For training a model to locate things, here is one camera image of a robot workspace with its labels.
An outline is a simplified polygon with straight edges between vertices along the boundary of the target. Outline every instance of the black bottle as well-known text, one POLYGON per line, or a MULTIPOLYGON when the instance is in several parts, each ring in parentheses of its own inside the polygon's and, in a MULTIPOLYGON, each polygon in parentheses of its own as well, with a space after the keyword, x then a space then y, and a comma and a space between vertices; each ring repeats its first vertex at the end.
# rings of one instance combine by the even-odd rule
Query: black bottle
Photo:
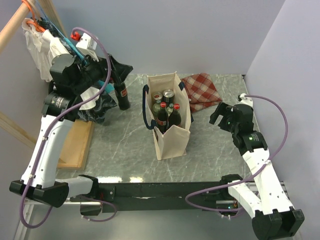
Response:
POLYGON ((128 91, 126 88, 126 84, 124 82, 117 83, 114 82, 114 93, 116 98, 118 99, 118 105, 121 110, 127 110, 130 108, 130 102, 128 99, 128 91))
POLYGON ((156 125, 162 134, 168 129, 168 113, 166 111, 166 106, 167 104, 164 101, 160 103, 160 110, 156 118, 156 125))
POLYGON ((179 113, 180 105, 176 103, 173 105, 173 111, 169 116, 168 122, 169 122, 169 127, 170 128, 172 125, 176 125, 178 127, 181 126, 181 116, 179 113))

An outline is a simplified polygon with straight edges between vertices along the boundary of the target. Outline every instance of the red clip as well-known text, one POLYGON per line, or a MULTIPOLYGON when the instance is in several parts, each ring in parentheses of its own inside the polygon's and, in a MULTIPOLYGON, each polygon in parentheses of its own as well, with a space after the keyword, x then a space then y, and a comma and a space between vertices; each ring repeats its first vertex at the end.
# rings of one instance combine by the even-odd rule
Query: red clip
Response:
POLYGON ((71 37, 73 40, 75 40, 75 41, 78 42, 78 41, 80 40, 80 38, 81 38, 81 35, 76 31, 74 34, 71 33, 70 37, 71 37))

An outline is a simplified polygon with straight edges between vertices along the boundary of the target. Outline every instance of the white wall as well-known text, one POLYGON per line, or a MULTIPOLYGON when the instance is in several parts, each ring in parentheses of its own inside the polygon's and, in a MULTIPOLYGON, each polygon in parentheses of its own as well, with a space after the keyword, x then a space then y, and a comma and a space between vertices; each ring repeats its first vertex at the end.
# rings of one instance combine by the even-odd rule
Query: white wall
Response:
MULTIPOLYGON (((20 6, 20 1, 0 1, 0 30, 20 6)), ((47 85, 26 48, 19 29, 0 54, 0 111, 37 137, 47 85)), ((10 182, 19 180, 32 155, 32 149, 0 128, 0 233, 1 239, 14 237, 21 197, 9 192, 10 182)))
MULTIPOLYGON (((250 94, 273 99, 287 115, 287 143, 273 162, 294 206, 303 210, 306 240, 319 239, 320 227, 319 9, 319 0, 286 0, 245 78, 250 94)), ((268 103, 254 104, 275 150, 284 133, 282 117, 268 103)))
POLYGON ((284 0, 55 0, 135 73, 246 74, 284 0))

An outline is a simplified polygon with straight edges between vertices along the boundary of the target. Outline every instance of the canvas tote bag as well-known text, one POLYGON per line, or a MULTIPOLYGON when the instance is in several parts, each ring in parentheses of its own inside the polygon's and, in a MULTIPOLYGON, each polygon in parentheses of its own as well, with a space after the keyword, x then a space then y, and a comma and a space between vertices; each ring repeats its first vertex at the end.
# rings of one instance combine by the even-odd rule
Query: canvas tote bag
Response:
POLYGON ((190 138, 191 113, 189 98, 185 85, 178 75, 174 73, 148 76, 147 84, 142 90, 142 114, 145 126, 152 130, 153 140, 158 160, 169 159, 186 155, 186 147, 190 138), (156 120, 152 114, 153 94, 162 93, 171 89, 174 92, 174 103, 180 104, 181 125, 173 125, 164 134, 157 127, 156 120), (148 124, 146 111, 151 117, 148 124))

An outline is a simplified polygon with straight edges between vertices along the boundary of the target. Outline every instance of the bag handle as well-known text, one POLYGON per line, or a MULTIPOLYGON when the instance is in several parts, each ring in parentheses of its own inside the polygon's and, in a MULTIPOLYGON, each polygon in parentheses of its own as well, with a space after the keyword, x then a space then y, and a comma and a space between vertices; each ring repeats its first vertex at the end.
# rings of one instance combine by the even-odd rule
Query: bag handle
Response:
POLYGON ((178 86, 179 86, 181 91, 186 87, 186 85, 185 85, 185 83, 183 81, 180 82, 178 86))
POLYGON ((157 126, 157 123, 154 119, 151 120, 150 125, 147 122, 147 116, 146 116, 146 93, 149 93, 149 86, 146 84, 143 86, 142 89, 142 115, 143 115, 143 121, 147 129, 152 130, 157 126))

